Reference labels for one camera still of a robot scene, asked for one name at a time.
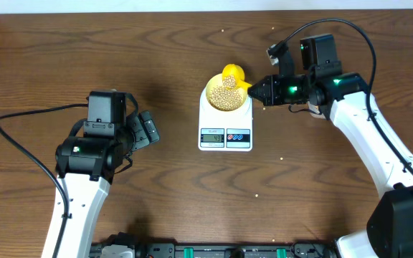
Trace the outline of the yellow measuring scoop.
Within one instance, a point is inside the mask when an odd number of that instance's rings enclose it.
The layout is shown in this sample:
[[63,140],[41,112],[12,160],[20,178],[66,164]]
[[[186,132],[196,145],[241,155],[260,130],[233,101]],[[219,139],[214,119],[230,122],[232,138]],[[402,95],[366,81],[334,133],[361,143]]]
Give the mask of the yellow measuring scoop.
[[239,89],[239,88],[243,90],[247,90],[248,88],[252,86],[250,83],[245,81],[245,72],[239,65],[227,64],[222,70],[222,78],[223,76],[227,76],[227,75],[235,76],[235,79],[237,81],[237,86],[234,90]]

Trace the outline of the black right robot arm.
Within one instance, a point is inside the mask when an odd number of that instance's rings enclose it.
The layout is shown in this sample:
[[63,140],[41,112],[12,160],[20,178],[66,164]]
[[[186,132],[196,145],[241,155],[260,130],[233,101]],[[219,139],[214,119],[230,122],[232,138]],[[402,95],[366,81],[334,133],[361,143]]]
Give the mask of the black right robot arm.
[[349,140],[370,173],[379,203],[366,229],[337,239],[339,257],[413,257],[413,155],[355,72],[344,73],[331,34],[300,41],[306,74],[294,72],[288,47],[269,49],[279,72],[248,89],[265,106],[308,104]]

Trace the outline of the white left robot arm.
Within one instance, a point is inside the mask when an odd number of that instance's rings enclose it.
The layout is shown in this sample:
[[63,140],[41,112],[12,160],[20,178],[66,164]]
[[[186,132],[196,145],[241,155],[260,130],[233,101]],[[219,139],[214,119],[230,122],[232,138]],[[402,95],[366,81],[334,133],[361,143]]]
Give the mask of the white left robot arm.
[[43,257],[88,257],[98,215],[115,174],[132,167],[136,150],[160,139],[148,111],[130,115],[125,123],[108,123],[113,136],[78,136],[80,129],[101,128],[102,123],[77,121],[56,150],[60,188],[42,251]]

